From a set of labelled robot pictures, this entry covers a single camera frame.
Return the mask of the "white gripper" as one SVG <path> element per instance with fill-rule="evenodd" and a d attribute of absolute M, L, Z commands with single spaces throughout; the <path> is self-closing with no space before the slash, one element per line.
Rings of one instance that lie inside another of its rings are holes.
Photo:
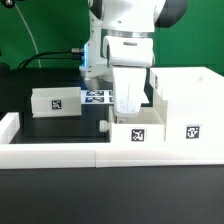
<path fill-rule="evenodd" d="M 84 73 L 89 90 L 99 88 L 99 77 L 111 77 L 113 80 L 114 112 L 117 124 L 128 123 L 127 117 L 136 117 L 144 102 L 146 69 L 140 67 L 122 67 L 97 64 Z"/>

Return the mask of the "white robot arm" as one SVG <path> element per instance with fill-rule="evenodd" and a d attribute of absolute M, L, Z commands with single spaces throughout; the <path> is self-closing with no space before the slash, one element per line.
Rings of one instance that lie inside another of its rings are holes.
<path fill-rule="evenodd" d="M 153 33 L 185 14 L 189 0 L 88 0 L 90 37 L 80 73 L 90 90 L 113 84 L 114 114 L 126 121 L 143 103 L 147 69 L 155 64 Z"/>

